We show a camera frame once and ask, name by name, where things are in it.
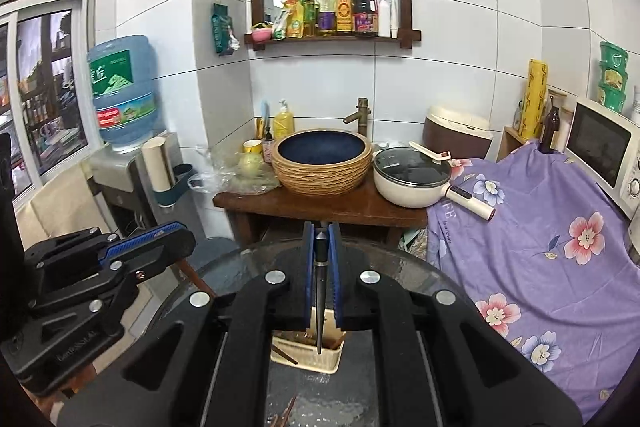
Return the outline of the bronze faucet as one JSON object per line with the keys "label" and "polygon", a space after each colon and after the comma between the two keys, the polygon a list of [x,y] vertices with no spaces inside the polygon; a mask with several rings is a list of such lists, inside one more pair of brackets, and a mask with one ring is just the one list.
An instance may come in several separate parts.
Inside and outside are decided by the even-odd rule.
{"label": "bronze faucet", "polygon": [[371,109],[367,98],[358,98],[356,110],[354,113],[343,118],[343,124],[352,124],[356,122],[357,132],[363,136],[368,136],[369,117]]}

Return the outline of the yellow soap bottle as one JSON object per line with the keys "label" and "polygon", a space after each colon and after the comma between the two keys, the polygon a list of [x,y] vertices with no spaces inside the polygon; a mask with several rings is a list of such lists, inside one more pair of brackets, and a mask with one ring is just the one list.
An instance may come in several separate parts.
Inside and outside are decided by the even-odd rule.
{"label": "yellow soap bottle", "polygon": [[279,112],[272,118],[273,138],[277,141],[295,132],[295,119],[284,98],[280,101]]}

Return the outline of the dark brown glass bottle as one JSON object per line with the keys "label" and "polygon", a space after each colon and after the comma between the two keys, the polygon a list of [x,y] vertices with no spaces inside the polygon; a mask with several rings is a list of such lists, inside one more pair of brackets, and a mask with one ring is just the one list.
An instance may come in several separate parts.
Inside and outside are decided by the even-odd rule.
{"label": "dark brown glass bottle", "polygon": [[553,96],[550,96],[549,112],[544,117],[544,129],[539,141],[538,150],[543,154],[552,154],[552,142],[556,132],[560,129],[560,110],[554,105]]}

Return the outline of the green instant noodle cups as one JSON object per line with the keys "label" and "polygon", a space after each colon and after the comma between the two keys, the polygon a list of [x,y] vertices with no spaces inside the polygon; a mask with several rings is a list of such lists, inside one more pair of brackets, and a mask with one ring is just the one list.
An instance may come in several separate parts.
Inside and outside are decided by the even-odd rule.
{"label": "green instant noodle cups", "polygon": [[601,60],[598,101],[604,107],[623,113],[628,80],[628,53],[608,41],[600,42]]}

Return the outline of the white cooking pot with lid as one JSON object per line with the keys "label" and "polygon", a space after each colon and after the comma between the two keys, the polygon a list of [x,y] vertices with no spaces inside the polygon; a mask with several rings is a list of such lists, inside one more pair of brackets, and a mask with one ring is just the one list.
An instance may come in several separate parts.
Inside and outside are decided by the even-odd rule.
{"label": "white cooking pot with lid", "polygon": [[449,199],[490,221],[495,208],[452,184],[449,161],[449,153],[434,153],[416,142],[386,148],[373,158],[374,184],[387,202],[402,208],[427,208]]}

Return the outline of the brown wooden chopstick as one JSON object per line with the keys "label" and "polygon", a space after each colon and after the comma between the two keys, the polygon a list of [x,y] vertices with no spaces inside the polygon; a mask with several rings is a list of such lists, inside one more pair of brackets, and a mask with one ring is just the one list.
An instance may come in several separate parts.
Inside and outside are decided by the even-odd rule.
{"label": "brown wooden chopstick", "polygon": [[274,414],[271,418],[269,427],[288,427],[288,420],[290,419],[293,407],[296,402],[296,395],[288,401],[288,405],[281,414]]}
{"label": "brown wooden chopstick", "polygon": [[288,361],[288,363],[291,363],[293,365],[297,365],[298,361],[296,359],[294,359],[292,357],[292,355],[290,355],[288,352],[285,352],[284,350],[282,350],[277,343],[271,343],[271,351],[274,353],[277,353],[277,355],[279,355],[279,357],[281,357],[282,359],[285,359],[285,361]]}

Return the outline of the cream perforated utensil holder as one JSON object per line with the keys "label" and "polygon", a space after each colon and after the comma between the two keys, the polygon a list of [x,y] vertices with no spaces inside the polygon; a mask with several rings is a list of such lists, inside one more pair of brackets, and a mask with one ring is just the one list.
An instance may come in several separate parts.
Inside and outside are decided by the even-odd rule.
{"label": "cream perforated utensil holder", "polygon": [[303,369],[304,371],[332,375],[340,366],[346,333],[339,329],[334,320],[334,311],[324,311],[324,329],[322,337],[322,353],[318,355],[316,347],[316,309],[311,309],[311,324],[305,332],[275,331],[272,342],[288,352],[298,361],[293,365],[271,351],[270,359],[274,363]]}

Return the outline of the black chopstick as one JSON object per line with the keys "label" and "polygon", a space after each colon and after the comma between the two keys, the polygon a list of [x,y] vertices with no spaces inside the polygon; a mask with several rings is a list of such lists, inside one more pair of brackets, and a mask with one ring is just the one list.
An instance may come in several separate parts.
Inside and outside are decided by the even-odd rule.
{"label": "black chopstick", "polygon": [[324,311],[326,311],[326,271],[329,266],[329,236],[320,228],[314,236],[314,306],[316,307],[316,347],[322,353]]}

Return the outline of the water dispenser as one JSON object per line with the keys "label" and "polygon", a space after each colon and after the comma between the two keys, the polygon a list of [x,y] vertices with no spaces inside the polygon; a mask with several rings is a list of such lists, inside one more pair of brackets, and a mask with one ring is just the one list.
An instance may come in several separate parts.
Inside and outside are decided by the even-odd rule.
{"label": "water dispenser", "polygon": [[182,160],[174,132],[165,131],[160,139],[168,187],[152,182],[141,147],[119,153],[109,145],[88,158],[91,187],[102,194],[124,237],[179,221],[201,241],[205,233],[188,184],[195,170]]}

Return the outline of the purple floral cloth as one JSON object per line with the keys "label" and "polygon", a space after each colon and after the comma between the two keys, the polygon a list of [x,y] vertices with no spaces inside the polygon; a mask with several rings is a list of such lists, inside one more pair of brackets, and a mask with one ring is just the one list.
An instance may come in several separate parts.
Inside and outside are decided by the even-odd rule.
{"label": "purple floral cloth", "polygon": [[528,143],[498,162],[454,162],[454,184],[494,217],[442,200],[428,262],[585,419],[612,399],[639,349],[639,269],[627,220],[578,166]]}

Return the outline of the blue water jug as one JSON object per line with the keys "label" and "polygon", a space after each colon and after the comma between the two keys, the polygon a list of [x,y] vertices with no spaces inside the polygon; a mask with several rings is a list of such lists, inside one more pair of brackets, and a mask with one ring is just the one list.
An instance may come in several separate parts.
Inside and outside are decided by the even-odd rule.
{"label": "blue water jug", "polygon": [[158,117],[156,60],[144,35],[102,42],[87,54],[92,103],[101,139],[130,150],[151,138]]}

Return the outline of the yellow wrap roll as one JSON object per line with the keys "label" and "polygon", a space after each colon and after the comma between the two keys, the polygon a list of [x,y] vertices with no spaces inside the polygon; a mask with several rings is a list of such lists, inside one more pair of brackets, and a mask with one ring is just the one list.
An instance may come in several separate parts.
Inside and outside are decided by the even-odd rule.
{"label": "yellow wrap roll", "polygon": [[528,63],[528,81],[523,98],[518,135],[525,141],[539,135],[547,98],[548,65],[531,58]]}

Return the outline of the woven-pattern basin sink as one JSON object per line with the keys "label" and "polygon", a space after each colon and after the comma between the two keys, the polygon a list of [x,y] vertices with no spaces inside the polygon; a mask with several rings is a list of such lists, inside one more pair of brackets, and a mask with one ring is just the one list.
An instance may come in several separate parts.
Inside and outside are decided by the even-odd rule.
{"label": "woven-pattern basin sink", "polygon": [[371,166],[372,145],[354,132],[305,130],[279,140],[271,159],[288,191],[310,197],[338,196],[363,181]]}

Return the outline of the clear plastic bag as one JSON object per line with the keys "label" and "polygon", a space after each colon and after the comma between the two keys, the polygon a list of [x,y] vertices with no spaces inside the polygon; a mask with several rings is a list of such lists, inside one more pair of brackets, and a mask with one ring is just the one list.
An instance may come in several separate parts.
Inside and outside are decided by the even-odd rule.
{"label": "clear plastic bag", "polygon": [[196,151],[204,161],[204,168],[188,180],[188,187],[194,192],[212,196],[221,193],[257,196],[280,186],[276,174],[260,154],[219,152],[203,147]]}

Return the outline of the wooden sink counter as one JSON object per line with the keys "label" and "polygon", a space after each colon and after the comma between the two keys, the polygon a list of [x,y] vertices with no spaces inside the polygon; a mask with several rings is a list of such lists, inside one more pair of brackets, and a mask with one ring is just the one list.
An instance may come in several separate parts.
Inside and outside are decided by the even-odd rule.
{"label": "wooden sink counter", "polygon": [[398,207],[378,194],[371,173],[352,191],[338,196],[304,196],[281,186],[262,195],[219,193],[213,204],[224,210],[234,238],[242,246],[258,242],[273,223],[282,220],[384,228],[384,242],[392,246],[403,231],[427,226],[424,209]]}

